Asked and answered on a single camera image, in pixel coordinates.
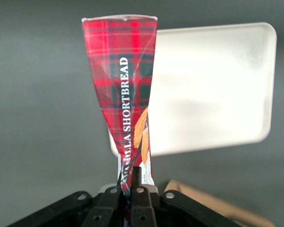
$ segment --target plastic tray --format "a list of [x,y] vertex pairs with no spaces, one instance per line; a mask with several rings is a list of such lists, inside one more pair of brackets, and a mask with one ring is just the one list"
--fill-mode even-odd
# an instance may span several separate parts
[[[159,30],[149,104],[152,155],[266,138],[275,50],[267,23]],[[117,155],[111,135],[110,143]]]

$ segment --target red plaid packaging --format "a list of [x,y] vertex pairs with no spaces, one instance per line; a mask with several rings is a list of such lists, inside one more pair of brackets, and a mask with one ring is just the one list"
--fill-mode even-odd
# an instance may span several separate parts
[[82,26],[96,94],[119,152],[119,181],[129,196],[133,166],[142,168],[142,183],[154,184],[147,108],[157,18],[84,18]]

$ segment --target screw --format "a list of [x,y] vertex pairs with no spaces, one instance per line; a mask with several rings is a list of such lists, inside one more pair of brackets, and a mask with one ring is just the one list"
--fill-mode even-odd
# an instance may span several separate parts
[[86,194],[82,194],[80,196],[77,197],[78,200],[84,200],[86,199],[87,195]]
[[144,191],[144,188],[137,188],[138,193],[142,193]]
[[113,188],[110,190],[110,193],[116,193],[118,190],[116,188]]
[[168,192],[168,193],[166,193],[166,198],[168,198],[168,199],[173,199],[174,197],[175,197],[175,195],[173,194],[173,193],[171,193],[171,192]]

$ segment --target gray wall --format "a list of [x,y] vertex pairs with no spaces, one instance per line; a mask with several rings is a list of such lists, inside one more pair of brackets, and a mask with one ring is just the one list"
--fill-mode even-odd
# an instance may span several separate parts
[[277,31],[272,127],[251,145],[153,158],[180,180],[284,227],[284,0],[1,1],[0,227],[117,178],[89,72],[82,17],[146,14],[159,29],[268,22]]

